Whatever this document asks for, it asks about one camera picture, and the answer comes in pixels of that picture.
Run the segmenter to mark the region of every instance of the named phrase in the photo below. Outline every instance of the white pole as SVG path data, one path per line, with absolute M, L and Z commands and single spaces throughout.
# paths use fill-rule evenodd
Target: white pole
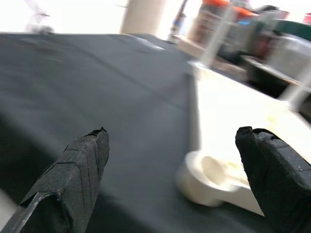
M 157 35 L 169 0 L 129 0 L 121 33 L 148 33 Z
M 235 17 L 236 11 L 234 10 L 234 3 L 229 3 L 215 33 L 207 42 L 206 50 L 199 61 L 200 65 L 210 68 L 221 44 L 224 41 L 225 36 L 229 32 L 231 26 L 230 23 L 235 19 Z
M 311 62 L 299 73 L 296 80 L 300 84 L 289 85 L 279 97 L 279 100 L 286 102 L 287 107 L 292 110 L 298 110 L 311 92 L 309 88 L 311 84 Z

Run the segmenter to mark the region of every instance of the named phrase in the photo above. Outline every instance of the white surface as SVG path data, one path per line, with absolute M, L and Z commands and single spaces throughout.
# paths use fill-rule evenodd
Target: white surface
M 119 33 L 124 0 L 27 0 L 51 17 L 56 33 Z M 0 1 L 0 32 L 24 32 L 34 14 L 25 0 Z
M 306 13 L 311 11 L 311 2 L 306 0 L 250 0 L 250 4 L 254 8 L 263 5 L 273 5 L 280 8 L 280 10 L 290 12 L 288 20 L 302 22 Z
M 194 66 L 194 72 L 198 101 L 193 103 L 197 104 L 193 109 L 197 109 L 199 131 L 194 127 L 192 134 L 199 134 L 199 149 L 186 156 L 177 176 L 178 186 L 193 202 L 217 206 L 227 201 L 262 215 L 244 181 L 245 173 L 235 145 L 238 128 L 268 129 L 310 163 L 310 125 L 282 101 L 199 66 Z M 210 167 L 202 163 L 207 156 L 214 158 Z M 231 170 L 223 169 L 215 161 L 234 166 Z

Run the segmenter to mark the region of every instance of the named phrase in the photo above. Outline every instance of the black fabric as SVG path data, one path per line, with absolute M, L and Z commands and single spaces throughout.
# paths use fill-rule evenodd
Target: black fabric
M 265 217 L 276 232 L 297 232 L 311 216 L 311 166 L 264 129 L 240 128 L 236 145 Z
M 9 179 L 1 177 L 0 187 L 21 201 L 70 141 L 104 126 L 110 157 L 86 232 L 271 232 L 256 214 L 180 195 L 175 175 L 190 141 L 189 57 L 139 37 L 163 49 L 128 35 L 0 37 L 0 119 L 28 145 L 24 157 L 2 166 Z
M 53 193 L 69 214 L 73 232 L 84 233 L 108 157 L 108 133 L 104 129 L 74 140 L 40 176 L 20 205 L 29 203 L 37 192 Z

